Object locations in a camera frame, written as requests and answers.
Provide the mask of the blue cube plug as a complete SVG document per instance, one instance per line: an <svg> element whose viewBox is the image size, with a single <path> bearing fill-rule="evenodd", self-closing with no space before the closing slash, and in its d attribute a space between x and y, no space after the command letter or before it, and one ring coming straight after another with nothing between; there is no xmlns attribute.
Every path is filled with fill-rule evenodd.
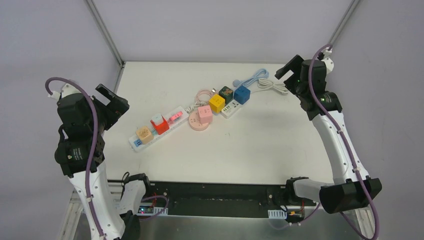
<svg viewBox="0 0 424 240"><path fill-rule="evenodd" d="M234 91L233 98L241 105L244 105L250 99L250 95L251 91L247 87L241 85Z"/></svg>

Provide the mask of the small white power strip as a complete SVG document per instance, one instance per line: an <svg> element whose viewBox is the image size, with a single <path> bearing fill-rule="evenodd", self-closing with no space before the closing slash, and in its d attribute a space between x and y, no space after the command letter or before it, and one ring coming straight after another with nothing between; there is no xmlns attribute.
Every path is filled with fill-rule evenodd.
<svg viewBox="0 0 424 240"><path fill-rule="evenodd" d="M241 108L241 106L242 105L238 101L233 99L221 110L220 113L224 118L229 119L238 111L238 109Z"/></svg>

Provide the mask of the dark green cube plug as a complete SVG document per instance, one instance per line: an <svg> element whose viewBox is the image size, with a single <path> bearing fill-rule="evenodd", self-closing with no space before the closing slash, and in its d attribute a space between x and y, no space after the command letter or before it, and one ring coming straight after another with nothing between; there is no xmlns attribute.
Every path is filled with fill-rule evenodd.
<svg viewBox="0 0 424 240"><path fill-rule="evenodd" d="M225 100L225 104L227 105L233 99L234 91L227 86L223 86L222 89L218 92L218 95Z"/></svg>

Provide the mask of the yellow cube plug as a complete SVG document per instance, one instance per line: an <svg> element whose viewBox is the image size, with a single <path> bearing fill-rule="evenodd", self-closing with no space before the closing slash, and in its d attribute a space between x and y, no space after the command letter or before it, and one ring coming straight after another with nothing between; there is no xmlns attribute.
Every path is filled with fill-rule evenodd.
<svg viewBox="0 0 424 240"><path fill-rule="evenodd" d="M223 97L221 97L218 94L214 94L208 101L208 104L211 108L211 110L216 113L219 114L222 109L225 107L226 105L226 101Z"/></svg>

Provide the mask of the pink cube plug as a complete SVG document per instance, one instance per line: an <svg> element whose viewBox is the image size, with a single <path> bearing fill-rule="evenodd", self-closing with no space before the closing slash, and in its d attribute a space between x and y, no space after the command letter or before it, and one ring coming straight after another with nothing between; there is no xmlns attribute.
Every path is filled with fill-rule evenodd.
<svg viewBox="0 0 424 240"><path fill-rule="evenodd" d="M201 124L210 124L213 120L213 113L209 105L200 106L197 108L199 122Z"/></svg>

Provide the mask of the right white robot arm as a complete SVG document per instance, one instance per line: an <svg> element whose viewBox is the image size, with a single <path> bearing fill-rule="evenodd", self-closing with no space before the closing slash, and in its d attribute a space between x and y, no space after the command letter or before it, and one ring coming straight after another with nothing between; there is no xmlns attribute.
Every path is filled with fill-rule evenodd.
<svg viewBox="0 0 424 240"><path fill-rule="evenodd" d="M292 71L283 83L300 100L301 108L319 133L333 179L332 183L325 183L308 177L291 178L286 182L284 200L296 205L309 199L320 203L329 214L368 207L382 190L381 181L370 177L351 145L338 96L326 90L326 76L333 67L328 57L305 60L295 55L274 75L279 80Z"/></svg>

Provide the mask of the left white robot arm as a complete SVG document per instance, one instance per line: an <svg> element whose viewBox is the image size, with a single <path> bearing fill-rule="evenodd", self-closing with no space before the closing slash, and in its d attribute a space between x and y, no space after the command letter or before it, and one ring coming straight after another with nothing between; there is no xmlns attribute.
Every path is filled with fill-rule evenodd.
<svg viewBox="0 0 424 240"><path fill-rule="evenodd" d="M140 202L152 198L153 189L143 173L124 180L120 204L116 205L108 185L103 133L129 110L128 101L104 85L96 90L108 99L104 104L80 86L64 80L60 92L53 92L62 121L54 154L83 205L93 240L137 240L141 227L137 211Z"/></svg>

